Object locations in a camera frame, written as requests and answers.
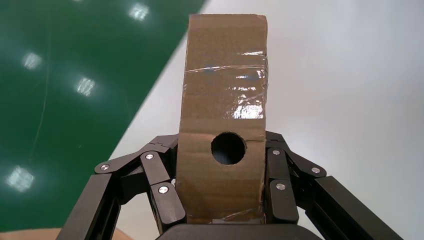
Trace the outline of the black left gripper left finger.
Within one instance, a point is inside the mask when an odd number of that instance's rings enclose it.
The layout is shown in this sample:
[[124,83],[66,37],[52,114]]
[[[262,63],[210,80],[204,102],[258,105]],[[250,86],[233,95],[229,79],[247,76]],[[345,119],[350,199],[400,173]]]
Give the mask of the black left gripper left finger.
[[57,239],[112,239],[121,207],[142,193],[159,233],[185,224],[186,211],[172,184],[177,145],[177,134],[159,135],[136,152],[98,164]]

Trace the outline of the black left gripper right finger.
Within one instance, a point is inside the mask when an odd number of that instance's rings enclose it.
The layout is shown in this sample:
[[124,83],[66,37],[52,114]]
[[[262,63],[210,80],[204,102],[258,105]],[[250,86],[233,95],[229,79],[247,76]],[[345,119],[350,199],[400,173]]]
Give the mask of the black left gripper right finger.
[[264,214],[267,224],[297,224],[298,208],[326,240],[401,237],[320,165],[293,152],[283,136],[266,132]]

